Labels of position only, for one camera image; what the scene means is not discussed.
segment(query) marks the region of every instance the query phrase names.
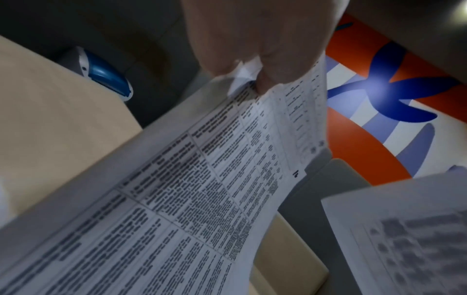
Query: hand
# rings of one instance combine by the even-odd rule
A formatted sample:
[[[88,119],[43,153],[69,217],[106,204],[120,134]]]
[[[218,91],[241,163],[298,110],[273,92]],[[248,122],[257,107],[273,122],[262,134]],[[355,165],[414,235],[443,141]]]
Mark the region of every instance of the hand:
[[[318,60],[349,0],[182,0],[201,66],[214,76],[259,55],[259,94],[303,76]]]

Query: paper sheet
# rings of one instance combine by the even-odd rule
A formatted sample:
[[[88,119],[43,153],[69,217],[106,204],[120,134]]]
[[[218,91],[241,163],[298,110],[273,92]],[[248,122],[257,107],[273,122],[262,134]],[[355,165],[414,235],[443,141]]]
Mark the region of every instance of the paper sheet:
[[[363,295],[465,294],[466,179],[457,171],[323,200]]]
[[[252,87],[211,82],[2,228],[0,295],[246,294],[305,175]]]

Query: long paper sheet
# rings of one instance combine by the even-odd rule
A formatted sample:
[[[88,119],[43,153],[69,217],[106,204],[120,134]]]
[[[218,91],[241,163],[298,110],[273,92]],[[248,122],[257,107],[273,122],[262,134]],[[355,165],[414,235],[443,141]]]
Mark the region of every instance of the long paper sheet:
[[[363,295],[465,294],[466,180],[451,172],[323,200]]]
[[[287,157],[290,120],[253,87],[211,82],[4,227],[0,295],[245,294],[305,175]]]

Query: ballot paper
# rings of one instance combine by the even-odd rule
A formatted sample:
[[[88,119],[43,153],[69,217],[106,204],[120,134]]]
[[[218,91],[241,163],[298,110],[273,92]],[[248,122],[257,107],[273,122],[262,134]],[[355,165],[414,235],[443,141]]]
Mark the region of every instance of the ballot paper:
[[[244,67],[2,228],[0,295],[246,294],[305,163],[279,92],[258,96]]]
[[[363,295],[467,292],[467,172],[322,201]]]

